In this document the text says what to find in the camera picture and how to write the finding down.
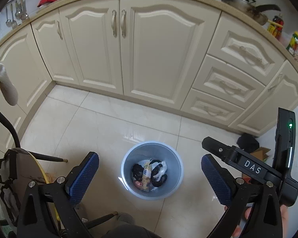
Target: chair leg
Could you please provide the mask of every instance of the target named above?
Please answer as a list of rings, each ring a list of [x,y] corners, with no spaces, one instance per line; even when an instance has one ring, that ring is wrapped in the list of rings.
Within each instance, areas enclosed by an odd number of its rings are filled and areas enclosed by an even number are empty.
[[[43,155],[43,154],[38,154],[35,152],[29,151],[36,159],[38,160],[44,160],[44,161],[52,161],[52,162],[65,162],[67,163],[67,159],[63,159],[60,157],[55,157],[55,156],[48,156],[48,155]]]
[[[86,226],[87,229],[91,229],[91,228],[93,228],[95,226],[98,226],[98,225],[100,225],[100,224],[102,224],[102,223],[110,220],[115,215],[118,215],[118,213],[116,211],[113,212],[113,213],[111,213],[111,214],[108,214],[106,216],[102,216],[102,217],[100,217],[98,219],[94,219],[92,221],[89,221],[89,222],[85,223],[85,226]]]

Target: hanging utensil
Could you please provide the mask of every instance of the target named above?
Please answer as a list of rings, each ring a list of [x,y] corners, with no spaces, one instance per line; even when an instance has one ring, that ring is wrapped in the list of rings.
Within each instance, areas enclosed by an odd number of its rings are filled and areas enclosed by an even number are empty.
[[[269,11],[269,10],[275,10],[275,11],[281,11],[278,5],[276,4],[264,4],[259,6],[253,6],[251,3],[256,2],[253,0],[252,2],[249,2],[248,0],[221,0],[224,3],[227,3],[234,8],[242,11],[249,17],[251,17],[253,20],[258,22],[261,25],[264,25],[268,18],[265,14],[262,14],[263,11]]]
[[[22,15],[22,9],[19,6],[17,0],[15,0],[15,10],[16,10],[16,12],[15,12],[14,15],[15,15],[15,17],[16,17],[17,20],[20,20],[21,19],[21,15]]]
[[[13,18],[13,5],[12,5],[12,3],[10,5],[10,8],[11,8],[11,15],[12,15],[11,27],[12,27],[12,29],[15,29],[18,26],[18,24],[17,24],[17,22]]]
[[[11,27],[12,21],[8,20],[8,6],[6,6],[6,15],[7,15],[6,25],[7,25],[7,27]]]
[[[27,20],[29,19],[29,15],[27,13],[27,7],[25,4],[25,0],[20,0],[21,7],[22,7],[22,15],[21,15],[21,20]]]

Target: drawer handle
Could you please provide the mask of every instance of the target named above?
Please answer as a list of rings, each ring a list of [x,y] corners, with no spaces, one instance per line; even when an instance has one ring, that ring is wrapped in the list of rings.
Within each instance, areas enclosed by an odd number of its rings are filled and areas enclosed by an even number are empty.
[[[62,33],[61,33],[61,28],[60,28],[60,22],[58,20],[56,22],[57,22],[56,32],[60,36],[60,39],[63,40]]]
[[[259,64],[263,65],[263,60],[262,58],[260,57],[256,57],[254,55],[252,55],[251,53],[249,53],[247,50],[246,50],[246,47],[245,46],[240,46],[239,49],[244,52],[245,54],[249,55],[249,56],[252,56]]]
[[[112,10],[112,18],[111,18],[111,28],[112,28],[112,34],[114,37],[117,36],[117,28],[116,28],[116,10]]]
[[[281,82],[282,77],[283,77],[283,74],[280,73],[280,74],[278,75],[278,77],[277,77],[277,83],[276,83],[274,86],[271,86],[270,88],[268,88],[267,91],[269,92],[269,91],[271,91],[272,89],[276,88],[276,87],[279,85],[279,83]]]
[[[126,37],[125,17],[126,17],[126,10],[124,9],[121,11],[121,20],[120,20],[121,35],[123,36],[123,38]]]
[[[221,115],[223,114],[223,112],[220,112],[220,111],[216,111],[216,112],[213,112],[213,111],[210,111],[210,108],[205,106],[204,107],[204,110],[210,115],[210,116],[218,116],[218,115]]]
[[[220,83],[224,86],[223,89],[225,90],[225,92],[230,95],[242,92],[240,88],[231,87],[225,81],[220,81]]]

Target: beige countertop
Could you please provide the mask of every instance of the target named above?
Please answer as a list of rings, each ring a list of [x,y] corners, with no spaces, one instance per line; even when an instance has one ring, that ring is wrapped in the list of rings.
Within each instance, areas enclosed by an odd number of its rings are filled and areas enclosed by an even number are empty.
[[[31,17],[29,20],[24,21],[21,25],[19,25],[17,28],[11,30],[8,34],[6,34],[1,40],[0,40],[0,46],[8,39],[10,38],[13,34],[15,34],[17,31],[19,31],[21,28],[26,26],[27,24],[31,23],[32,21],[36,20],[37,18],[41,17],[42,15],[53,11],[61,6],[64,6],[66,4],[75,2],[78,0],[58,0],[56,2],[53,2],[50,6],[47,8],[42,9],[39,11],[35,16]],[[294,66],[296,71],[298,72],[298,63],[293,59],[291,54],[282,46],[282,44],[275,38],[273,37],[267,30],[265,30],[260,24],[258,24],[256,21],[254,21],[252,18],[248,17],[246,14],[242,13],[241,11],[233,8],[232,6],[223,3],[218,0],[195,0],[198,2],[202,2],[205,4],[208,4],[210,6],[213,6],[215,8],[220,9],[221,11],[224,11],[242,22],[246,23],[249,25],[251,28],[256,30],[259,34],[264,36],[269,42],[271,42],[285,57],[286,59]]]

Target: trash can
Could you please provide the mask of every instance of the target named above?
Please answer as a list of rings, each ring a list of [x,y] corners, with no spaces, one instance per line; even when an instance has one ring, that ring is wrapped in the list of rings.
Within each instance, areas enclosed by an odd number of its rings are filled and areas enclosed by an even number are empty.
[[[168,178],[158,189],[145,192],[133,184],[132,168],[134,164],[145,159],[166,161]],[[179,154],[169,145],[158,141],[145,141],[132,147],[121,163],[121,176],[126,188],[144,200],[160,200],[170,196],[180,186],[183,179],[183,163]]]

